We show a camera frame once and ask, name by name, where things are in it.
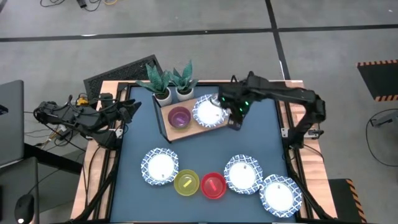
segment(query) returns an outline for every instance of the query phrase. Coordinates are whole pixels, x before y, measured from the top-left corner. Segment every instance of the concrete floor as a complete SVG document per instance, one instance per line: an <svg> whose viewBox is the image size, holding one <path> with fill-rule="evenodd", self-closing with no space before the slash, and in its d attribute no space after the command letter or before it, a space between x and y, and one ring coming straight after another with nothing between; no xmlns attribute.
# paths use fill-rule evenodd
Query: concrete floor
<svg viewBox="0 0 398 224"><path fill-rule="evenodd" d="M398 24L395 0L271 2L278 27ZM48 8L40 7L39 1L8 0L0 12L0 39L270 27L262 0L119 0L113 6L101 3L96 12L80 10L73 0ZM293 32L281 33L280 38L291 78L303 80L326 101L328 118L322 124L325 134L320 144L329 178L353 179L369 222L395 223L397 168L371 157L364 127L375 112L397 108L398 103L373 101L355 63L397 59L398 30ZM258 33L0 42L0 83L24 80L25 110L32 111L41 101L63 103L69 94L85 91L84 79L150 54L156 54L168 70L182 68L192 59L195 78L245 77L250 70L269 79L283 78L272 33ZM43 128L29 115L25 119L26 131ZM376 155L390 164L398 164L396 134L390 125L369 130ZM54 149L60 155L73 151L68 146ZM56 174L54 178L65 181L62 187L68 191L61 200L45 202L45 208L74 198L78 177ZM57 198L61 192L52 194ZM65 221L71 209L72 203L66 203L48 210L41 214L41 223Z"/></svg>

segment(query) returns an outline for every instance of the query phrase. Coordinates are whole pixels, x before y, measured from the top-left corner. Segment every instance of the orange and black striped tape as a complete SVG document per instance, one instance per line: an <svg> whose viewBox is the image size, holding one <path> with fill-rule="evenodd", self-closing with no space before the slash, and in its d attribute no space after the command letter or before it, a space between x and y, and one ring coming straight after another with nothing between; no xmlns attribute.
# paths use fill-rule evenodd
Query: orange and black striped tape
<svg viewBox="0 0 398 224"><path fill-rule="evenodd" d="M346 181L347 181L347 183L349 185L349 189L351 190L351 193L353 194L353 198L354 198L354 201L355 201L356 208L358 209L359 216L361 217L361 223L367 223L365 214L364 214L363 209L362 209L361 202L359 202L358 194L356 193L356 190L355 190L355 187L354 187L354 183L350 179L346 179Z"/></svg>
<svg viewBox="0 0 398 224"><path fill-rule="evenodd" d="M377 96L377 97L375 97L374 100L376 100L378 102L398 100L398 95Z"/></svg>
<svg viewBox="0 0 398 224"><path fill-rule="evenodd" d="M374 62L358 62L356 64L357 67L365 66L365 65L385 65L389 63L398 63L398 60L383 60L383 61L374 61Z"/></svg>

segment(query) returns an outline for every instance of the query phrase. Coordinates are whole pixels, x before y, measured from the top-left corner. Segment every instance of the black floor mat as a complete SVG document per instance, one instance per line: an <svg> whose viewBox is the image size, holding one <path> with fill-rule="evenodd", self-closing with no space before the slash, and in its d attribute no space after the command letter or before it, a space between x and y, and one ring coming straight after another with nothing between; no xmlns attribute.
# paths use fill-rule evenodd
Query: black floor mat
<svg viewBox="0 0 398 224"><path fill-rule="evenodd" d="M162 69L156 56L151 55L84 80L88 98L98 97L100 95L102 82L106 80L147 80L148 76L145 64L151 67L156 65L159 74L162 74Z"/></svg>
<svg viewBox="0 0 398 224"><path fill-rule="evenodd" d="M350 179L330 179L329 185L338 219L344 222L366 223L365 214L353 181Z"/></svg>
<svg viewBox="0 0 398 224"><path fill-rule="evenodd" d="M357 68L374 100L398 100L397 60L360 62Z"/></svg>

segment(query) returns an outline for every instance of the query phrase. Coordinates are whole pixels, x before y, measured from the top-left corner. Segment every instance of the mouse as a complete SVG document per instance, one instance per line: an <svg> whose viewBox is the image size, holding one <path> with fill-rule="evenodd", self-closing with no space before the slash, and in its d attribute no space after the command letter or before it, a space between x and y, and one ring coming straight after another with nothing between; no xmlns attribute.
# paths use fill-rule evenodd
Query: mouse
<svg viewBox="0 0 398 224"><path fill-rule="evenodd" d="M14 210L17 223L25 224L32 221L35 213L34 202L35 198L31 194L25 194L18 199Z"/></svg>

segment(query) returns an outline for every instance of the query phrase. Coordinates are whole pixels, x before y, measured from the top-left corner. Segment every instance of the black cable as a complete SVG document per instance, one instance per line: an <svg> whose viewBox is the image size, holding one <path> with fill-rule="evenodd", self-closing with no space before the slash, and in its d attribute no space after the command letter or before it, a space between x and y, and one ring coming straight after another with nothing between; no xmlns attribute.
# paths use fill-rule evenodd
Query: black cable
<svg viewBox="0 0 398 224"><path fill-rule="evenodd" d="M77 159L75 161L77 161L79 159L79 157L83 154L84 152L82 152L81 154L78 155ZM47 174L45 177L43 177L41 180L38 181L37 184L35 184L28 192L27 194L29 194L33 189L35 189L35 187L37 187L43 180L45 180L47 177L50 177L52 174L60 171L61 169L57 169L53 172L51 172L50 174Z"/></svg>
<svg viewBox="0 0 398 224"><path fill-rule="evenodd" d="M91 0L90 0L90 3L96 3L96 2L98 2L98 5L97 5L97 7L95 7L95 9L87 9L87 7L84 7L84 9L86 11L88 11L88 12L94 12L95 10L97 10L99 8L99 6L101 4L101 0L97 0L97 1L94 1L94 2L91 2Z"/></svg>
<svg viewBox="0 0 398 224"><path fill-rule="evenodd" d="M88 189L90 189L90 172L91 172L91 165L93 164L93 160L94 160L94 157L95 157L95 154L97 154L97 152L99 151L99 149L100 149L101 147L100 146L98 146L98 148L95 150L95 152L94 152L94 154L93 154L93 156L91 157L91 161L90 161L90 164L88 165L88 180L87 180L87 193L86 193L86 207L87 207L87 205L88 205Z"/></svg>
<svg viewBox="0 0 398 224"><path fill-rule="evenodd" d="M46 125L46 124L43 124L44 126L46 126L46 127L48 127L51 131L53 131L53 132L55 132L56 134L58 134L59 136L61 136L61 134L60 133L58 133L58 132L56 132L56 130L54 130L54 129L52 129L52 128L50 128L48 125ZM72 146L75 146L77 149L79 149L79 150L81 150L81 151L83 151L83 152L85 152L85 150L84 149L82 149L82 148L80 148L79 146L77 146L77 145L75 145L74 143L72 143L71 141L69 141L69 140L67 140L67 139L65 139L65 141L67 141L69 144L71 144Z"/></svg>
<svg viewBox="0 0 398 224"><path fill-rule="evenodd" d="M124 125L124 127L127 127L127 131L123 133L123 135L125 135L128 132L128 126ZM118 161L115 161L113 163L113 166L111 168L111 171L109 172L107 178L105 179L105 181L103 182L102 185L100 185L98 187L98 191L97 193L94 195L94 197L91 199L90 203L88 204L88 206L84 209L84 211L82 211L82 213L77 216L74 220L69 220L65 223L71 223L71 221L73 222L79 222L79 221L83 221L83 220L87 220L88 217L91 215L92 211L94 210L94 208L96 207L97 203L101 200L104 192L106 191L106 189L108 189L109 184L115 180L116 178L116 164L118 163Z"/></svg>
<svg viewBox="0 0 398 224"><path fill-rule="evenodd" d="M58 6L59 4L61 4L61 3L63 3L65 0L56 0L56 1L51 1L50 0L50 2L51 3L53 3L53 4L51 4L51 5L43 5L43 0L40 0L40 5L42 6L42 7L51 7L51 6Z"/></svg>
<svg viewBox="0 0 398 224"><path fill-rule="evenodd" d="M73 105L72 105L72 103L70 102L71 100L72 100L72 95L69 95L69 98L68 98L68 101L67 101L67 105L74 111L74 112L76 112L76 113L79 113L79 114L82 114L82 115L93 115L93 114L98 114L98 113L102 113L102 112L104 112L104 111L107 111L107 110L109 110L109 109L111 109L112 107L114 107L114 106L116 106L117 105L117 103L119 103L119 100L114 100L114 99L103 99L103 100L109 100L109 101L115 101L111 106L108 106L108 107L106 107L106 108L103 108L103 109L101 109L101 110L98 110L98 111L95 111L95 112L92 112L92 113L82 113L81 111L79 111L78 109L76 109Z"/></svg>
<svg viewBox="0 0 398 224"><path fill-rule="evenodd" d="M49 131L49 130L48 129L40 129L40 130L36 130L36 131L29 131L24 134L32 134L32 133L36 133L36 132L40 132L40 131Z"/></svg>
<svg viewBox="0 0 398 224"><path fill-rule="evenodd" d="M282 154L282 159L283 159L283 160L285 160L285 159L286 159L286 158L285 158L285 154Z"/></svg>
<svg viewBox="0 0 398 224"><path fill-rule="evenodd" d="M85 193L86 193L86 202L85 202L85 207L87 207L87 197L88 197L88 187L87 187L87 181L86 181L86 170L85 170L85 159L83 159L83 179L84 179L84 184L85 184Z"/></svg>
<svg viewBox="0 0 398 224"><path fill-rule="evenodd" d="M374 158L375 160L377 160L377 161L380 162L381 164L383 164L383 165L385 165L385 166L388 166L388 167L398 167L398 165L386 164L385 162L380 161L380 160L373 154L372 149L371 149L371 147L370 147L370 145L369 145L369 139L368 139L368 127L369 127L369 123L372 122L372 119L373 119L375 116L377 116L377 115L379 115L379 114L381 114L381 113L383 113L383 112L392 111L392 110L398 110L398 108L382 110L382 111L380 111L380 112L374 114L372 117L370 117L369 120L368 120L368 122L366 123L366 127L365 127L365 137L366 137L366 144L368 145L369 152L371 153L371 155L373 156L373 158Z"/></svg>
<svg viewBox="0 0 398 224"><path fill-rule="evenodd" d="M311 149L313 152L317 153L320 157L322 157L322 160L325 161L325 158L323 158L323 155L322 155L321 152L319 152L318 150L316 150L316 149L314 149L313 147L308 146L308 145L306 145L306 144L304 144L304 146L307 147L307 148L309 148L309 149Z"/></svg>
<svg viewBox="0 0 398 224"><path fill-rule="evenodd" d="M70 131L70 138L69 138L69 141L65 141L64 144L57 144L57 140L58 140L58 139L55 139L55 140L54 140L54 144L55 144L56 146L60 146L60 147L62 147L62 146L67 146L67 145L70 143L70 141L72 140L72 138L73 138L73 130Z"/></svg>
<svg viewBox="0 0 398 224"><path fill-rule="evenodd" d="M53 147L51 147L50 149L46 149L45 151L48 152L49 150L51 150L51 149L53 149L53 148L55 148L55 147L59 147L59 146L53 146Z"/></svg>
<svg viewBox="0 0 398 224"><path fill-rule="evenodd" d="M121 126L122 126L122 125L120 124L117 128L115 128L115 131L116 131L117 129L119 129ZM125 135L125 134L129 131L129 126L124 125L124 127L127 128L127 130L126 130L126 131L123 130L122 136ZM92 165L92 163L93 163L93 160L94 160L94 157L95 157L96 153L99 151L100 148L101 148L101 147L98 146L98 148L95 150L93 156L91 157L90 163L89 163L89 165L88 165L88 175L87 175L87 176L88 176L88 181L87 181L87 193L86 193L86 206L88 205L88 189L90 189L91 165Z"/></svg>
<svg viewBox="0 0 398 224"><path fill-rule="evenodd" d="M29 136L31 138L44 138L44 137L49 137L51 135L51 133L43 135L43 136L31 136L30 134L24 134L24 135Z"/></svg>
<svg viewBox="0 0 398 224"><path fill-rule="evenodd" d="M285 154L285 157L289 156L289 149L287 149L286 147L284 147L284 154ZM293 168L292 161L286 160L286 165L287 165L287 172L288 172L288 174L290 174L289 175L290 178L292 178L293 181L298 185L298 187L302 191L303 198L307 199L307 202L314 209L314 211L318 215L319 219L333 219L329 214L327 214L324 211L324 209L318 204L318 202L315 200L315 198L312 196L312 194L308 191L308 189L304 185L304 183L302 183L299 175L296 173L296 171Z"/></svg>

